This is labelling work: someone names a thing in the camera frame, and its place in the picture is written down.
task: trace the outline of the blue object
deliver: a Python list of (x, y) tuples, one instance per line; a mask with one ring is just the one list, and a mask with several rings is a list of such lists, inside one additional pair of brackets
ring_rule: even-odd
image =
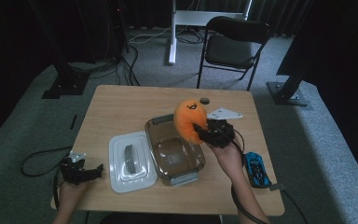
[(271, 186), (261, 156), (254, 152), (248, 152), (243, 156), (245, 157), (246, 171), (251, 186), (258, 189), (266, 189)]

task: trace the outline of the orange plush toy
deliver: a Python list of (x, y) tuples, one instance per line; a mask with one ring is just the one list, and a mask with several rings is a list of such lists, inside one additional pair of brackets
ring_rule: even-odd
[(176, 107), (173, 123), (177, 132), (189, 143), (201, 144), (199, 134), (194, 130), (194, 124), (208, 130), (206, 125), (206, 109), (196, 100), (185, 100)]

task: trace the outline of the clear plastic lid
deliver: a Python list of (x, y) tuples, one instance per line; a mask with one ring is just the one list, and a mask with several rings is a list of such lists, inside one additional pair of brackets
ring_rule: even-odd
[(157, 181), (146, 133), (129, 133), (109, 142), (109, 169), (112, 189), (125, 193), (152, 186)]

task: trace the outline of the person's right hand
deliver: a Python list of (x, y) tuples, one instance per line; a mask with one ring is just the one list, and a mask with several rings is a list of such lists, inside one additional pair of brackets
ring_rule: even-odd
[[(234, 141), (238, 146), (240, 146), (237, 138), (235, 138)], [(206, 143), (206, 145), (212, 150), (220, 166), (222, 167), (222, 170), (231, 179), (231, 181), (238, 178), (239, 176), (243, 176), (241, 162), (242, 155), (234, 144), (229, 143), (224, 148), (214, 147), (208, 143)]]

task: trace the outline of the black chair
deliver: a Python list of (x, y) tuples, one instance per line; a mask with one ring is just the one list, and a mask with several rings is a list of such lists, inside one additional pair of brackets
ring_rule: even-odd
[[(243, 75), (240, 80), (253, 67), (247, 87), (247, 91), (250, 90), (261, 50), (270, 38), (269, 31), (270, 27), (260, 21), (245, 21), (224, 16), (212, 18), (205, 27), (197, 89), (200, 87), (203, 67), (241, 72)], [(258, 46), (255, 54), (254, 45)]]

